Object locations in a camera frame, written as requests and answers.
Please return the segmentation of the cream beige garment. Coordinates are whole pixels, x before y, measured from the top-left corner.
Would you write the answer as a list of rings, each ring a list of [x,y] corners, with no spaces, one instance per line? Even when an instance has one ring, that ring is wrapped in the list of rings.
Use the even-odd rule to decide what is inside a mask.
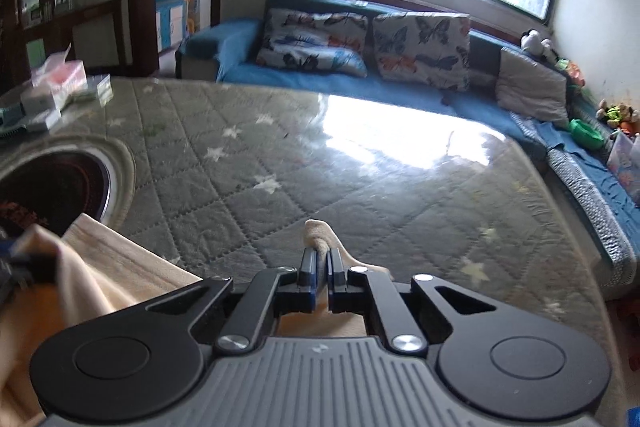
[[[1,253],[1,422],[5,426],[35,426],[41,421],[27,365],[44,340],[66,326],[133,307],[137,301],[122,290],[123,283],[146,297],[160,297],[201,281],[87,216],[80,216],[67,234],[73,239],[70,243],[34,225]],[[329,254],[337,251],[348,267],[388,271],[352,257],[323,221],[306,222],[305,244],[318,255],[316,306],[310,312],[283,315],[276,329],[303,337],[350,337],[367,330],[362,315],[331,311]]]

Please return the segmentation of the round black induction cooktop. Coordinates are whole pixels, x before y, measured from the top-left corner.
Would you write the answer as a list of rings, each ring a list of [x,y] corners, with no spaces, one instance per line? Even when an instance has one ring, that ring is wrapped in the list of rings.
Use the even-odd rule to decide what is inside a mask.
[[[16,239],[32,225],[61,236],[78,216],[104,217],[112,177],[93,153],[37,156],[1,177],[1,235]]]

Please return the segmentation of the green plastic bowl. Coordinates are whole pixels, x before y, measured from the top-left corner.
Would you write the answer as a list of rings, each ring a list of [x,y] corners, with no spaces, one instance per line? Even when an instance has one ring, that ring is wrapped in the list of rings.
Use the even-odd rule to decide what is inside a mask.
[[[605,139],[600,132],[578,118],[570,121],[570,136],[585,150],[601,150],[604,147]]]

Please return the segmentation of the clear plastic storage box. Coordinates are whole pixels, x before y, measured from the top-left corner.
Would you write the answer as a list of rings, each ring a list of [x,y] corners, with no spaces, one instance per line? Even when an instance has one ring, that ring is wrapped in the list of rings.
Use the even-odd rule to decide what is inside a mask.
[[[633,140],[617,132],[606,167],[616,176],[620,185],[636,205],[640,198],[639,137]]]

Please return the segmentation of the grey plain cushion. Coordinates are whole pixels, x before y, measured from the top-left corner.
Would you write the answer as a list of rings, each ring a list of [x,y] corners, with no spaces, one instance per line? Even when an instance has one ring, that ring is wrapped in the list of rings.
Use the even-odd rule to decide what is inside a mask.
[[[518,115],[568,125],[565,77],[507,48],[500,50],[496,99],[501,108]]]

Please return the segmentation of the colourful plush toys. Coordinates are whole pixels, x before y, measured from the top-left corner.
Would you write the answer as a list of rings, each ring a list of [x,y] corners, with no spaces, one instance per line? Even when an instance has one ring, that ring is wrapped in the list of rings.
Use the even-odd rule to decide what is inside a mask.
[[[638,133],[639,111],[624,103],[610,105],[607,101],[601,100],[596,118],[597,121],[603,122],[612,130],[623,132],[628,138],[632,138]]]

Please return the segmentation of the teal black hairbrush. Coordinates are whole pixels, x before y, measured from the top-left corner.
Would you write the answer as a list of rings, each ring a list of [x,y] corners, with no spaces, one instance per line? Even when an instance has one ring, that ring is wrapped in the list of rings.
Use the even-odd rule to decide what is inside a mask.
[[[11,140],[29,133],[48,132],[61,119],[62,114],[57,108],[45,110],[37,115],[26,115],[14,124],[2,124],[0,139]]]

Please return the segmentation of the pink tissue box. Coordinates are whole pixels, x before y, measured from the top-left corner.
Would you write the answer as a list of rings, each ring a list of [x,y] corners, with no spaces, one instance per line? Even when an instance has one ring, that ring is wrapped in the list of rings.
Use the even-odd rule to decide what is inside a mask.
[[[32,74],[34,88],[49,92],[58,107],[64,107],[76,92],[87,87],[84,62],[69,60],[71,49],[68,46],[65,51],[51,54]]]

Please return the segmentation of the right butterfly print pillow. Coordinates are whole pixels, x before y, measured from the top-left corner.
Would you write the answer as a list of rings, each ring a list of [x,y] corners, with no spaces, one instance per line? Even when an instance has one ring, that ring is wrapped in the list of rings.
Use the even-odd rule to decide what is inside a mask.
[[[469,89],[469,15],[405,12],[372,20],[378,71],[386,80],[442,89]]]

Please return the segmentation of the butterfly print pillow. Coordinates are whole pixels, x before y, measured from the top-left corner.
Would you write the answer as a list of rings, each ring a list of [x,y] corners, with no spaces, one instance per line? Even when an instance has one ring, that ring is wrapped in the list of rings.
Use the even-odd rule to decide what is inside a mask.
[[[355,13],[270,9],[256,63],[297,72],[368,75],[364,48],[369,23]]]
[[[386,80],[442,89],[469,89],[469,15],[405,12],[372,20],[378,71]]]

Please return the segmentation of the panda plush toy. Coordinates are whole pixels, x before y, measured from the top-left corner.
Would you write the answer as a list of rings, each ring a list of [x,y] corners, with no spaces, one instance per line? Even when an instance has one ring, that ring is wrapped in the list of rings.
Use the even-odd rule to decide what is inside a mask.
[[[559,55],[553,49],[550,39],[544,38],[536,29],[529,29],[521,35],[521,50],[541,62],[555,65]]]

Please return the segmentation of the blue sofa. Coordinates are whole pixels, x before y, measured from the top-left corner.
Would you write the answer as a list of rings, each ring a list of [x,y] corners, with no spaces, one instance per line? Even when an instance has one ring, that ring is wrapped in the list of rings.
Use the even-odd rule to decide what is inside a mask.
[[[183,79],[316,91],[477,121],[546,164],[596,245],[601,287],[639,283],[639,142],[608,127],[565,70],[483,34],[462,13],[355,0],[266,0],[256,18],[186,37]]]

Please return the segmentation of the left butterfly print pillow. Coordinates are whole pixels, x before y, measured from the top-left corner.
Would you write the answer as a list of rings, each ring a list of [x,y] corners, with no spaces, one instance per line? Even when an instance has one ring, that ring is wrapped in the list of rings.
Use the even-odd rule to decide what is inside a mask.
[[[297,72],[368,75],[364,48],[369,23],[355,13],[270,9],[256,63]]]

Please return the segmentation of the blue white small cupboard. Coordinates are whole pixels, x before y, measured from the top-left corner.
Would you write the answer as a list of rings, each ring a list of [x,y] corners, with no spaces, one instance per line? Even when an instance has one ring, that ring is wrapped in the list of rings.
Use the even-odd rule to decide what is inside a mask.
[[[189,0],[155,0],[157,52],[163,53],[186,36]]]

